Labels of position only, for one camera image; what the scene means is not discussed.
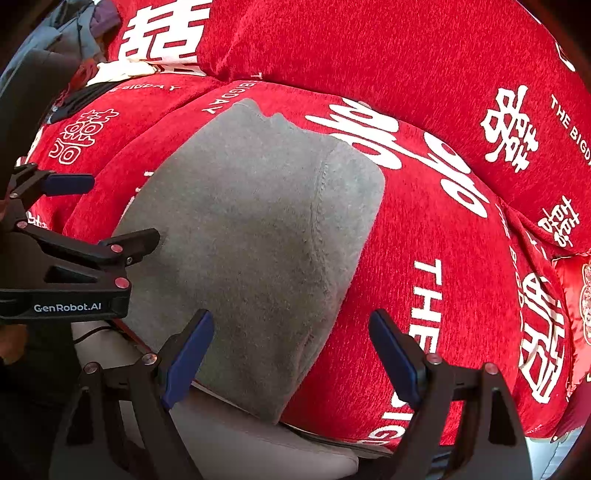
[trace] red cushion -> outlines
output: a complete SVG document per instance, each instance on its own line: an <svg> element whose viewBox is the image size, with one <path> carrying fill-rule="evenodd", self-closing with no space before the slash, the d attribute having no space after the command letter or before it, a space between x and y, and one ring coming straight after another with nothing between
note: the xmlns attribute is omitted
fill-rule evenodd
<svg viewBox="0 0 591 480"><path fill-rule="evenodd" d="M111 93L111 102L125 93ZM332 438L388 446L399 441L410 411L392 402L392 388L367 334L369 313L384 307L404 332L451 363L497 363L528 434L550 435L566 407L570 374L570 342L561 326L564 300L548 260L551 245L529 236L520 215L450 146L409 124L336 96L235 82L164 116L114 151L105 165L100 150L84 149L77 160L80 171L103 166L64 233L92 242L111 235L151 172L243 98L256 100L265 115L279 112L302 128L353 144L382 166L386 178L381 210L335 328L283 420ZM140 115L143 104L135 105L130 112ZM105 124L104 133L117 135L116 120ZM53 142L46 137L41 143ZM62 170L55 159L33 158L43 168ZM46 222L61 216L63 207L55 205L45 210ZM525 364L521 372L520 362ZM458 414L454 409L444 441L453 439Z"/></svg>
<svg viewBox="0 0 591 480"><path fill-rule="evenodd" d="M591 97L518 1L118 4L112 59L189 59L224 81L367 102L453 144L539 238L574 252L591 246Z"/></svg>
<svg viewBox="0 0 591 480"><path fill-rule="evenodd" d="M591 258L576 255L556 261L564 288L573 338L572 390L591 369Z"/></svg>

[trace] red pillow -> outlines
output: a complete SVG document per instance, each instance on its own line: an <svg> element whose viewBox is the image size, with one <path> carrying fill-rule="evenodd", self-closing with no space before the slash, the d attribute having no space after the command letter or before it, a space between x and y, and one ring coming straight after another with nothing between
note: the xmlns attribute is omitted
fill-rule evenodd
<svg viewBox="0 0 591 480"><path fill-rule="evenodd" d="M573 337L572 393L591 369L591 257L561 258L555 261L555 268L564 289Z"/></svg>
<svg viewBox="0 0 591 480"><path fill-rule="evenodd" d="M518 1L116 3L111 60L367 102L454 145L538 238L589 248L591 96Z"/></svg>

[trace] black cable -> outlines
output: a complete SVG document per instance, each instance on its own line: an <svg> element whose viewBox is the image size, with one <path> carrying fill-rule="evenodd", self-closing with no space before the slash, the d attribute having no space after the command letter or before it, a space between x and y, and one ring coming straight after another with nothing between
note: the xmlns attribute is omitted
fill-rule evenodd
<svg viewBox="0 0 591 480"><path fill-rule="evenodd" d="M103 326L97 327L95 329L92 329L90 332L86 332L84 335L82 335L81 337L74 340L74 345L77 343L83 342L89 336L94 335L95 333L100 332L101 330L115 330L115 329L110 325L103 325Z"/></svg>
<svg viewBox="0 0 591 480"><path fill-rule="evenodd" d="M125 330L123 330L119 325L117 325L113 320L106 320L106 322L111 326L111 328L116 331L118 334L120 334L125 340L127 340L128 342L133 343L134 345L137 344L137 342L131 338L127 332Z"/></svg>

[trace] black plastic mount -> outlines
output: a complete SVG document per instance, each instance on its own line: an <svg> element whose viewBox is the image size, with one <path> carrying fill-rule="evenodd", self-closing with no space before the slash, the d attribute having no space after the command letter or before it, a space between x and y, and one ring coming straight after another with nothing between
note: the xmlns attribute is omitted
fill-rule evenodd
<svg viewBox="0 0 591 480"><path fill-rule="evenodd" d="M111 320L127 315L131 283L126 267L160 241L155 229L91 245L28 223L26 211L41 195L88 192L88 175L14 169L0 221L0 322Z"/></svg>
<svg viewBox="0 0 591 480"><path fill-rule="evenodd" d="M212 316L199 310L158 354L106 370L87 364L57 434L50 480L202 480L168 410L189 390L212 338ZM145 450L127 439L120 401L132 403Z"/></svg>
<svg viewBox="0 0 591 480"><path fill-rule="evenodd" d="M439 449L453 401L462 419L446 480L531 480L530 457L513 399L494 364L453 367L437 354L425 355L385 310L372 313L369 334L398 398L415 411L390 458L364 465L355 480L422 480Z"/></svg>

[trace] folded gray fabric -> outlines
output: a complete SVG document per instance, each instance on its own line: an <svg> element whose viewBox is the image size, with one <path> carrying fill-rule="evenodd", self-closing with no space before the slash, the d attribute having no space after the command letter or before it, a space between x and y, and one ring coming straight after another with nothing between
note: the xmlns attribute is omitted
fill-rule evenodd
<svg viewBox="0 0 591 480"><path fill-rule="evenodd" d="M383 192L379 167L345 142L237 103L166 160L119 224L163 237L129 269L126 323L158 349L211 310L198 381L278 421L334 325Z"/></svg>

